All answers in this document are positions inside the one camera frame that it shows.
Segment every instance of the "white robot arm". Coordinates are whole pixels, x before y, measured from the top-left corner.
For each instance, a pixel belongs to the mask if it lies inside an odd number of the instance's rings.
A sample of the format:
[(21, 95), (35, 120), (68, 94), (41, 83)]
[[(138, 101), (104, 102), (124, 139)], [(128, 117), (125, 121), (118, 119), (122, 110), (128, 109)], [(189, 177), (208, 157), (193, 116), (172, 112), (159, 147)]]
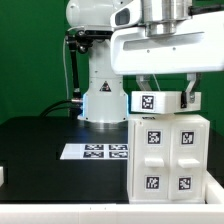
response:
[(123, 79), (111, 68), (110, 16), (130, 0), (70, 0), (67, 19), (75, 34), (67, 42), (72, 51), (89, 52), (89, 89), (83, 96), (80, 120), (88, 125), (119, 126), (128, 117), (128, 99), (123, 91)]
[[(136, 27), (126, 28), (130, 27), (128, 22), (116, 24), (115, 18), (129, 7), (111, 17), (111, 24), (117, 29), (111, 39), (112, 68), (116, 74), (224, 70), (224, 12), (192, 15), (199, 10), (194, 10), (191, 0), (135, 0), (131, 4), (134, 2), (138, 6), (136, 10), (130, 7), (129, 12), (141, 17), (136, 20)], [(201, 11), (221, 8), (217, 5)]]

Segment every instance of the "black cable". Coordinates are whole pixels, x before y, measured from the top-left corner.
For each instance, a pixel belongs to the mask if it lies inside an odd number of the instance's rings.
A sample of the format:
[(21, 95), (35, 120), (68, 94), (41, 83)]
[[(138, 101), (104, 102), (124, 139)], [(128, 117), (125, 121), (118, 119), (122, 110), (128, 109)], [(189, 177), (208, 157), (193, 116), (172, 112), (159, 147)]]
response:
[(215, 4), (215, 5), (208, 5), (208, 6), (202, 6), (202, 7), (191, 6), (189, 7), (188, 15), (194, 16), (194, 15), (199, 15), (199, 14), (204, 14), (209, 12), (217, 12), (223, 9), (224, 9), (223, 4)]
[(57, 107), (61, 104), (65, 104), (65, 103), (71, 103), (71, 100), (61, 100), (57, 103), (52, 104), (51, 106), (47, 107), (39, 116), (40, 117), (44, 117), (46, 113), (48, 113), (48, 111), (50, 111), (51, 109), (53, 109), (54, 107)]
[(78, 64), (77, 64), (76, 51), (70, 50), (70, 55), (71, 55), (71, 62), (72, 62), (73, 87), (74, 87), (73, 97), (81, 98), (81, 92), (79, 88), (79, 76), (78, 76)]
[(45, 114), (43, 114), (42, 117), (46, 117), (49, 113), (56, 111), (56, 110), (64, 110), (64, 109), (70, 109), (70, 108), (71, 107), (69, 107), (69, 106), (52, 108), (52, 109), (48, 110)]

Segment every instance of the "metal bracket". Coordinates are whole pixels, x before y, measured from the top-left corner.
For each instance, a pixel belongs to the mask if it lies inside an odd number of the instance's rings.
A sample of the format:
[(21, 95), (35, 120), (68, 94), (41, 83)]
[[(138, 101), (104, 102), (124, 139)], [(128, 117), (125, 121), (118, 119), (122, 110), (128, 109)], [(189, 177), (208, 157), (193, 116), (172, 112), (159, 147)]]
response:
[(141, 91), (152, 91), (150, 85), (150, 75), (137, 75), (136, 82)]
[(187, 103), (195, 102), (194, 89), (199, 85), (201, 80), (201, 73), (189, 73), (187, 74), (187, 80), (190, 81), (186, 91), (182, 92), (181, 95), (181, 108), (187, 108)]

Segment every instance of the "green wall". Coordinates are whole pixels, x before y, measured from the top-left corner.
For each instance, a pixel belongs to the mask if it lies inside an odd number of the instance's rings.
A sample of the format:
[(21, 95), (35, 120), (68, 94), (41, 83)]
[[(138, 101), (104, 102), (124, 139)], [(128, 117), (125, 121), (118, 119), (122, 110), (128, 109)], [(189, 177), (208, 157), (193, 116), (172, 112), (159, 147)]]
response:
[[(68, 0), (0, 0), (0, 123), (11, 117), (37, 116), (47, 106), (66, 98), (62, 47), (68, 28)], [(196, 1), (197, 5), (224, 3)], [(88, 59), (78, 56), (82, 92), (88, 88)], [(67, 53), (71, 83), (71, 65)], [(185, 75), (158, 76), (162, 90), (183, 90)], [(156, 89), (154, 80), (151, 85)], [(203, 74), (201, 115), (224, 135), (224, 72)], [(136, 90), (125, 77), (124, 88)], [(52, 113), (66, 116), (66, 112)]]

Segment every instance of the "black tabletop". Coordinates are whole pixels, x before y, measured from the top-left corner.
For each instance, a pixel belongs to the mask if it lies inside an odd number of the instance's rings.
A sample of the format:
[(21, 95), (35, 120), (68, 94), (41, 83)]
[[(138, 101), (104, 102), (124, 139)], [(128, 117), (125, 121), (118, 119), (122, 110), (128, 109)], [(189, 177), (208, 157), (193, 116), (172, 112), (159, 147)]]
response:
[[(0, 125), (0, 203), (128, 203), (125, 160), (60, 160), (66, 143), (126, 144), (127, 129), (96, 130), (59, 117)], [(211, 130), (208, 171), (224, 185), (224, 137)]]

